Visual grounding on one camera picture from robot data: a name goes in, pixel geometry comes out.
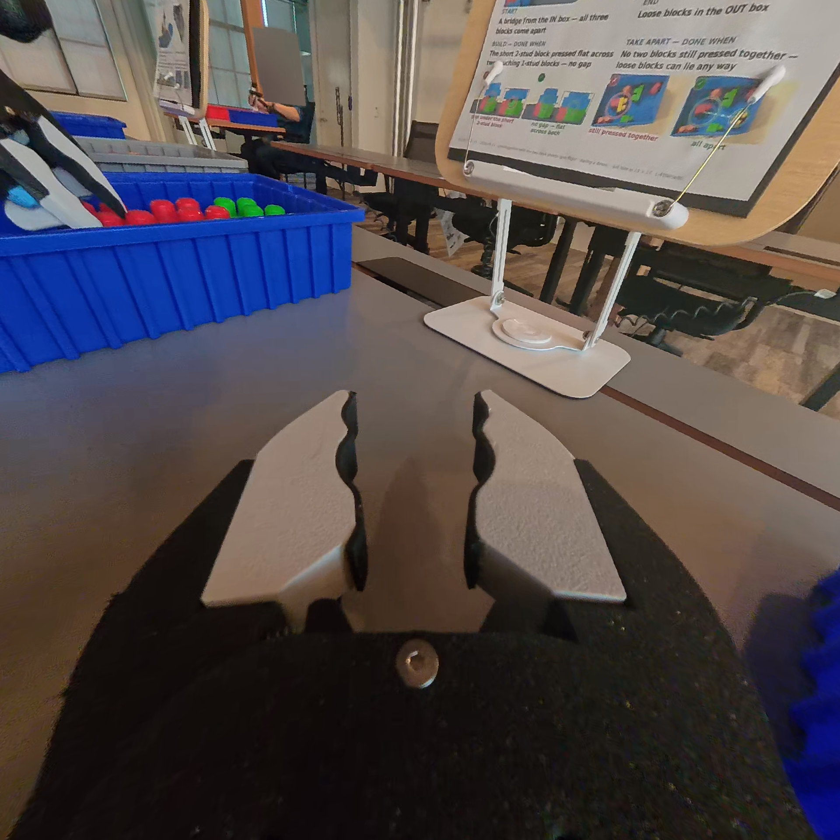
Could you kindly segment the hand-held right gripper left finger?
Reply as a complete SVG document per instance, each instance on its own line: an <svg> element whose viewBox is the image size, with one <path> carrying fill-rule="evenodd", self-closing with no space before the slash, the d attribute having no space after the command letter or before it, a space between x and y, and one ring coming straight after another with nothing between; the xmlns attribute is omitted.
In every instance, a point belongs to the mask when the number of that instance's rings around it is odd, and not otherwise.
<svg viewBox="0 0 840 840"><path fill-rule="evenodd" d="M258 452L202 593L207 607L274 603L291 631L309 607L362 592L368 548L356 393L337 391Z"/></svg>

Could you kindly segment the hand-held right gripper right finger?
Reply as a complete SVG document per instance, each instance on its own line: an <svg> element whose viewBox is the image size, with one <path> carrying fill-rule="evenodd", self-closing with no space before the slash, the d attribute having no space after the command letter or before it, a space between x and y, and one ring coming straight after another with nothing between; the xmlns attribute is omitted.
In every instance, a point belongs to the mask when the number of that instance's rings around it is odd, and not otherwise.
<svg viewBox="0 0 840 840"><path fill-rule="evenodd" d="M486 631L571 631L568 604L624 606L625 586L567 447L490 390L474 398L476 485L464 573Z"/></svg>

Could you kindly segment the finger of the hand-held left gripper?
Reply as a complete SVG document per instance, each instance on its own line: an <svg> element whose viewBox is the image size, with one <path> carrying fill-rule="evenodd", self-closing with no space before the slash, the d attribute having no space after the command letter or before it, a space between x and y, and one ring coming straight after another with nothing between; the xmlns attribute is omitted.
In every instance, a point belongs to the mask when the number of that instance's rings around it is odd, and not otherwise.
<svg viewBox="0 0 840 840"><path fill-rule="evenodd" d="M2 139L15 140L35 151L80 201L93 196L116 212L125 208L105 174L51 113L7 74L2 73L1 78ZM5 189L13 184L2 173L3 202Z"/></svg>
<svg viewBox="0 0 840 840"><path fill-rule="evenodd" d="M39 201L39 208L24 209L4 196L3 209L12 224L30 232L60 226L73 229L102 227L35 151L12 139L2 139L1 150L2 173Z"/></svg>

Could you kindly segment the blue plastic bin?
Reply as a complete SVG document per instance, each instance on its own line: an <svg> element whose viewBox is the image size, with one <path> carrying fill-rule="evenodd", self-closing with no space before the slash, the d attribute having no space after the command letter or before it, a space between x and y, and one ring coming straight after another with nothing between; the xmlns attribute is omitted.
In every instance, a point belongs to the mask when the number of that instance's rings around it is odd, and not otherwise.
<svg viewBox="0 0 840 840"><path fill-rule="evenodd" d="M211 128L220 130L243 130L257 133L280 134L285 132L279 126L276 115L245 108L208 104L205 110L205 120Z"/></svg>
<svg viewBox="0 0 840 840"><path fill-rule="evenodd" d="M283 215L26 232L2 213L1 372L26 372L350 287L364 210L262 175L109 173L126 207L218 198Z"/></svg>
<svg viewBox="0 0 840 840"><path fill-rule="evenodd" d="M61 128L73 137L125 140L126 123L105 115L53 111Z"/></svg>
<svg viewBox="0 0 840 840"><path fill-rule="evenodd" d="M794 614L798 695L789 705L795 751L784 769L818 838L839 838L839 570L818 580Z"/></svg>

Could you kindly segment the grey plastic bin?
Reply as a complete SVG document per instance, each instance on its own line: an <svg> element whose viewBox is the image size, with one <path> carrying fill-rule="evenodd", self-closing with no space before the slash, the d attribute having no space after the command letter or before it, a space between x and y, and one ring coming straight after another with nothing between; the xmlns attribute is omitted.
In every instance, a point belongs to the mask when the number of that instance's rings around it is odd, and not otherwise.
<svg viewBox="0 0 840 840"><path fill-rule="evenodd" d="M249 172L237 156L201 145L75 137L103 173L228 173Z"/></svg>

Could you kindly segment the wooden display board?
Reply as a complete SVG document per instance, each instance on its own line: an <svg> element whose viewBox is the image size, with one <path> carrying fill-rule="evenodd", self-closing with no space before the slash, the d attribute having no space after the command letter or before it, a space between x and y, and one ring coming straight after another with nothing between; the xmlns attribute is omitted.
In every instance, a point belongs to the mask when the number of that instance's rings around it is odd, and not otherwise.
<svg viewBox="0 0 840 840"><path fill-rule="evenodd" d="M192 106L180 107L176 104L158 99L163 109L179 116L205 115L208 100L209 73L209 12L206 1L191 2L191 75L192 75ZM153 2L147 2L147 13L150 17Z"/></svg>

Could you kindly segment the wooden office desk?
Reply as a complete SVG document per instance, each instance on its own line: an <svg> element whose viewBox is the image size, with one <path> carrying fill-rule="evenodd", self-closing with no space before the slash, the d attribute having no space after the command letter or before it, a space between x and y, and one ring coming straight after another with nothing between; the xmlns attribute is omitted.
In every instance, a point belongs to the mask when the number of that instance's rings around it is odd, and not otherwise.
<svg viewBox="0 0 840 840"><path fill-rule="evenodd" d="M435 163L317 144L275 141L272 145L281 151L325 161L334 168L342 167L346 172L353 167L384 175L391 191L368 193L364 201L370 209L387 216L393 223L392 235L396 242L424 254L428 252L428 229L434 210L448 209L450 205L443 192L458 190L441 176Z"/></svg>

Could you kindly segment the instruction sheet on stand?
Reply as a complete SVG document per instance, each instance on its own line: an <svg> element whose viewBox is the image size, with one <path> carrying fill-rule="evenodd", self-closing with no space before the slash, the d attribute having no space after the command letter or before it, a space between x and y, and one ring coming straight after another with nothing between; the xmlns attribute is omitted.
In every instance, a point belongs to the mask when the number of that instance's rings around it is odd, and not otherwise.
<svg viewBox="0 0 840 840"><path fill-rule="evenodd" d="M469 93L469 84L476 70L491 4L492 2L474 2L472 5L438 128L436 161L444 178L462 192L497 200L497 194L492 190L467 182L463 166L468 161L459 163L448 158L448 142L452 138L465 104L465 97ZM797 215L820 192L837 166L838 82L813 115L748 216L733 217L685 206L689 211L689 218L683 227L669 233L656 233L650 228L643 228L642 234L662 235L679 243L701 246L735 245L759 238ZM552 215L573 217L571 212L554 210L551 205L542 202L522 200L513 203ZM618 223L607 221L605 216L596 217L594 220L580 220L627 230Z"/></svg>

